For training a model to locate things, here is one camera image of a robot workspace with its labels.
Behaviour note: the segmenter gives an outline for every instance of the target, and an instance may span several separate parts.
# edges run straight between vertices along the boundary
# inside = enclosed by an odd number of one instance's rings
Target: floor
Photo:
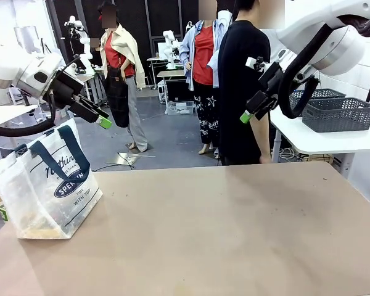
[[[157,95],[149,89],[139,92],[138,110],[142,126],[149,140],[149,150],[145,155],[152,158],[140,158],[136,170],[158,168],[185,168],[216,166],[217,161],[212,154],[199,155],[202,144],[199,134],[199,123],[194,115],[164,115],[165,106],[158,103]],[[126,144],[131,138],[125,129],[112,127],[104,130],[100,126],[89,124],[75,118],[81,137],[81,145],[93,170],[107,166],[107,161],[117,152],[127,152]],[[34,125],[33,117],[22,116],[14,122]],[[0,147],[9,146],[7,138],[0,137]],[[130,170],[127,166],[116,166],[102,171]]]

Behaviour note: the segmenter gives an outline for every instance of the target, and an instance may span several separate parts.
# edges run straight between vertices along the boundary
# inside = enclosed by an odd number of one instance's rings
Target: black apron
[[[120,68],[107,66],[108,74],[103,82],[113,119],[120,128],[129,126],[129,87],[123,81]]]

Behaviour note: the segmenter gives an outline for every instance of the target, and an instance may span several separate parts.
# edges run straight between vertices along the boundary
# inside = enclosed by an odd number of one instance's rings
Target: dark gray basket
[[[370,128],[370,103],[346,97],[309,101],[303,123],[317,133],[366,131]]]
[[[290,95],[290,107],[294,109],[299,102],[300,98],[302,97],[304,91],[295,91],[293,94]],[[333,99],[335,97],[346,97],[346,94],[343,94],[341,92],[335,91],[334,89],[330,88],[323,88],[323,89],[317,89],[313,96],[311,97],[311,100],[314,99]]]

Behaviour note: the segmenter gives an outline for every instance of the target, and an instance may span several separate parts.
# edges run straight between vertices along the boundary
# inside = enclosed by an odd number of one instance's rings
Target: red t-shirt
[[[193,61],[193,79],[204,85],[213,85],[212,69],[207,66],[214,53],[213,26],[202,28],[195,39],[195,57]]]
[[[107,61],[111,67],[119,68],[125,62],[126,57],[112,48],[111,40],[112,40],[112,32],[107,40],[107,43],[104,46],[105,56],[107,57]],[[136,72],[134,71],[133,65],[129,64],[127,68],[125,69],[126,77],[132,77],[135,74]]]

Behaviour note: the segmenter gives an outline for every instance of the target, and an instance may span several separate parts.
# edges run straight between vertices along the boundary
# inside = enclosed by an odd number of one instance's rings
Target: oval logo
[[[69,178],[80,178],[83,177],[81,170],[77,170],[72,173]],[[71,183],[67,181],[63,181],[58,188],[55,190],[55,197],[58,199],[62,199],[63,197],[69,196],[71,193],[76,191],[78,187],[80,187],[83,183]]]

